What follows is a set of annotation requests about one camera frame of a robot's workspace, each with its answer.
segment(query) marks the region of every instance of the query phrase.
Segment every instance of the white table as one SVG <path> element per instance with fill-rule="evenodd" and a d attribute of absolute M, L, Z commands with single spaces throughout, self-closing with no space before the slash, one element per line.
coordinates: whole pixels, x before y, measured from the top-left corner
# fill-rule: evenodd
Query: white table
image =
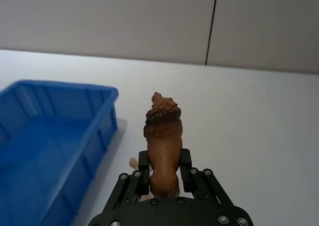
<path fill-rule="evenodd" d="M 318 225 L 319 76 L 0 51 L 0 88 L 46 79 L 118 88 L 119 132 L 74 226 L 100 213 L 128 160 L 146 149 L 155 91 L 182 109 L 183 146 L 256 226 Z"/>

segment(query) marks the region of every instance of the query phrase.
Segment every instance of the blue plastic tray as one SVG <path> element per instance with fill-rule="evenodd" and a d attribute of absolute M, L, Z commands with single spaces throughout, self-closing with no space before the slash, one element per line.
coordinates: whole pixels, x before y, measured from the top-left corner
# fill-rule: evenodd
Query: blue plastic tray
<path fill-rule="evenodd" d="M 47 81 L 0 92 L 0 225 L 72 222 L 117 129 L 117 96 Z"/>

